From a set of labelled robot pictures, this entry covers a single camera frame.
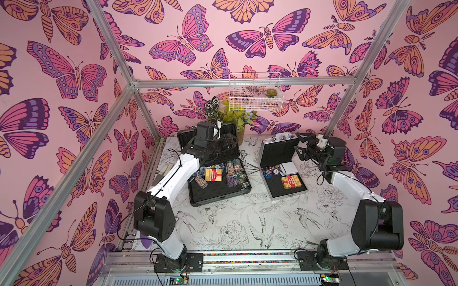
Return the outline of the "dark grey poker case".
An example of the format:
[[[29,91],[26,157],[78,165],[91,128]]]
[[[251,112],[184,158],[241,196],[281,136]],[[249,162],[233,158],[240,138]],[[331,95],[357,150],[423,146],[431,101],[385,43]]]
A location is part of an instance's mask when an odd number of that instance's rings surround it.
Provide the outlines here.
[[[226,140],[227,150],[229,151],[229,159],[224,162],[239,158],[240,150],[235,125],[232,123],[224,123],[222,124],[220,131],[221,138]],[[241,187],[229,188],[226,186],[225,182],[214,184],[209,183],[207,188],[201,189],[195,181],[192,181],[192,176],[188,179],[190,203],[194,207],[229,199],[238,195],[248,194],[251,189],[252,187],[248,190],[242,190]]]

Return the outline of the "pink square poker case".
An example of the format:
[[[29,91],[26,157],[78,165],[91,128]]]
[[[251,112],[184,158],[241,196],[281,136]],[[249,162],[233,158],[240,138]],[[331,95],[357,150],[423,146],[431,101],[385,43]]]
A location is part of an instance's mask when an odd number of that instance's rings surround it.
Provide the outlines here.
[[[299,138],[283,132],[262,141],[260,168],[270,199],[277,200],[303,194],[307,187],[293,163]]]

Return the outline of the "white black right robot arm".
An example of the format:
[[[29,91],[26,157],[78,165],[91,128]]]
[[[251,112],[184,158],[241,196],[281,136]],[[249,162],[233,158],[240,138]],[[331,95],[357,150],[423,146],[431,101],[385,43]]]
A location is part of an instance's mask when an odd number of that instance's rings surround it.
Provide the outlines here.
[[[349,233],[323,239],[317,246],[316,262],[322,269],[370,251],[401,250],[404,246],[403,209],[396,201],[375,194],[378,178],[367,169],[356,169],[356,160],[340,138],[297,133],[305,147],[296,146],[298,157],[312,161],[329,184],[356,206]]]

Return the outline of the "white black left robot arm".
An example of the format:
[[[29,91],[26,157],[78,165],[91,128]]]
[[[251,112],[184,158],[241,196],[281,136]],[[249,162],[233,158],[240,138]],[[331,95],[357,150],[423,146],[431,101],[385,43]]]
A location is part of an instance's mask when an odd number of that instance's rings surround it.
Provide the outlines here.
[[[134,229],[153,240],[169,260],[179,262],[186,256],[185,244],[175,231],[172,209],[178,192],[199,168],[213,160],[223,161],[223,152],[237,145],[237,133],[224,132],[220,124],[210,121],[199,122],[169,173],[154,187],[136,195],[132,213]]]

